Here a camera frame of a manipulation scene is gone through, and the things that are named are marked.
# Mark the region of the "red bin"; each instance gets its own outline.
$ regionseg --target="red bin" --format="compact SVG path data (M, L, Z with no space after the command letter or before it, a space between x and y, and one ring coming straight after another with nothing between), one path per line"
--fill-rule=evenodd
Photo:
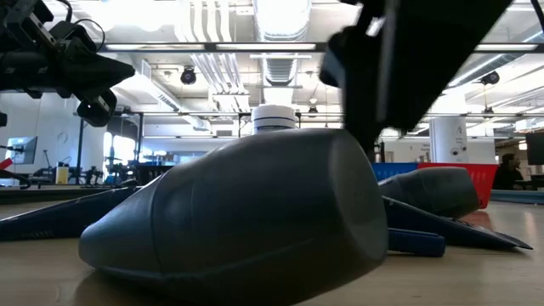
M425 167L464 167L468 170L470 178L473 181L474 188L478 193L479 208L484 209L490 201L491 189L493 188L493 180L497 165L483 164L462 164L462 163L439 163L439 162L422 162L417 165L418 169Z

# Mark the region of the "table surface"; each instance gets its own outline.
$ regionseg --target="table surface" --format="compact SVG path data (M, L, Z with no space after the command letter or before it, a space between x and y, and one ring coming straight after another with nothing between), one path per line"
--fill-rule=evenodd
M0 206L0 218L51 204ZM544 305L544 207L494 202L469 217L535 250L448 246L443 258L390 254L370 274L299 306ZM77 256L77 239L0 243L0 304L179 305L94 272Z

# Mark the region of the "white cylindrical object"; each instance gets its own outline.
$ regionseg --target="white cylindrical object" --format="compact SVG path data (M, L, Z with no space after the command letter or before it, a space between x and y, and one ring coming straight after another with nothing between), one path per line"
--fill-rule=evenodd
M465 118L435 118L431 121L430 134L432 162L468 162Z
M263 105L252 112L253 133L296 128L295 110L283 105Z

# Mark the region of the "person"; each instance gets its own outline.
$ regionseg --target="person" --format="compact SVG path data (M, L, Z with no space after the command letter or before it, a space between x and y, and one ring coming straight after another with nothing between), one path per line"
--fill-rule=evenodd
M516 181L524 180L519 169L519 159L513 153L502 156L502 164L496 170L493 189L495 190L521 190Z

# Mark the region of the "blue bin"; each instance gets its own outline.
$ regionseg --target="blue bin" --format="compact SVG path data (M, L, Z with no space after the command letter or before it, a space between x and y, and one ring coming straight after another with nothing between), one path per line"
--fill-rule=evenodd
M384 162L372 164L372 170L377 181L390 178L401 173L408 173L417 169L416 162Z

